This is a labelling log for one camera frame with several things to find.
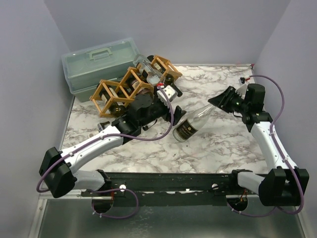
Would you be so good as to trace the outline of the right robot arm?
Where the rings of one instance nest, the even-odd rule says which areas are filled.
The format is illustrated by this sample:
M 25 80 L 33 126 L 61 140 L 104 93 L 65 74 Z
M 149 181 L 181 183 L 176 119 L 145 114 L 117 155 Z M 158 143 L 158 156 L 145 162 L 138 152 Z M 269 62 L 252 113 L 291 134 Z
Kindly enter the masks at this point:
M 277 136 L 273 120 L 264 111 L 265 87 L 251 83 L 241 96 L 229 86 L 223 93 L 208 100 L 226 113 L 239 113 L 248 132 L 258 143 L 269 173 L 265 176 L 239 171 L 228 181 L 228 189 L 239 194 L 248 189 L 257 194 L 264 206 L 301 206 L 309 173 L 300 169 L 289 157 Z

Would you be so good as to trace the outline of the clear square liquor bottle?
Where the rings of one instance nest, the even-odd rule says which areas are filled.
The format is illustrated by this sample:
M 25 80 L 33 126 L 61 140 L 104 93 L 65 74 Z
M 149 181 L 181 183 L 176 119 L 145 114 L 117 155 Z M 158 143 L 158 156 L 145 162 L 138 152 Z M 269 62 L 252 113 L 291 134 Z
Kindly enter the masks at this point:
M 133 63 L 148 84 L 155 86 L 164 81 L 163 74 L 152 67 L 151 62 L 144 55 L 136 55 Z

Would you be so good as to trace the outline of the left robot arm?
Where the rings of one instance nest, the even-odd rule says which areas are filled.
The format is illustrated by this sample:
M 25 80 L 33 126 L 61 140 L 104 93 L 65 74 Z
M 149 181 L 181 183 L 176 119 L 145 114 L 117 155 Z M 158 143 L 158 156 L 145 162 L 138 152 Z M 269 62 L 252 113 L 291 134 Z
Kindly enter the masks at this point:
M 54 198 L 63 197 L 74 189 L 87 189 L 99 196 L 106 195 L 111 182 L 105 172 L 88 172 L 81 168 L 104 152 L 133 139 L 146 141 L 146 138 L 140 137 L 142 128 L 159 118 L 174 126 L 185 115 L 180 107 L 173 108 L 171 105 L 181 95 L 182 92 L 176 86 L 160 83 L 155 86 L 153 98 L 148 94 L 136 96 L 124 115 L 102 127 L 95 136 L 62 151 L 55 147 L 48 149 L 39 169 L 41 178 L 37 192 L 43 192 L 41 184 L 45 183 L 45 191 L 49 191 Z

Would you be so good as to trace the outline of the clear glass bottle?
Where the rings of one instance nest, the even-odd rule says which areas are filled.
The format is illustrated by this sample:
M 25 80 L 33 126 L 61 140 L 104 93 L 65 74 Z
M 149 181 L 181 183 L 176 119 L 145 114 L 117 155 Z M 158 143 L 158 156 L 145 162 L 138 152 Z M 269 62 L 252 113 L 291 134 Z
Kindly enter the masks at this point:
M 209 104 L 190 113 L 188 117 L 173 130 L 174 138 L 184 142 L 198 132 L 209 120 L 215 106 Z

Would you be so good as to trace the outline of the green bottle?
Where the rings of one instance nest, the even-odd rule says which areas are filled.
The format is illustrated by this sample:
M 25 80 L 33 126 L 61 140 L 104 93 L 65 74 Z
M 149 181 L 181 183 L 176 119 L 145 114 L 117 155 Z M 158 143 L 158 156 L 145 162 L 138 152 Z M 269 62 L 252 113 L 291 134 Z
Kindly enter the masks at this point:
M 107 104 L 108 100 L 110 99 L 110 95 L 106 91 L 101 92 L 100 97 L 105 105 Z M 126 112 L 126 107 L 121 102 L 119 102 L 119 103 L 113 102 L 110 105 L 108 110 L 112 116 L 117 118 Z
M 173 85 L 174 84 L 174 77 L 171 74 L 166 75 L 164 81 L 164 85 Z

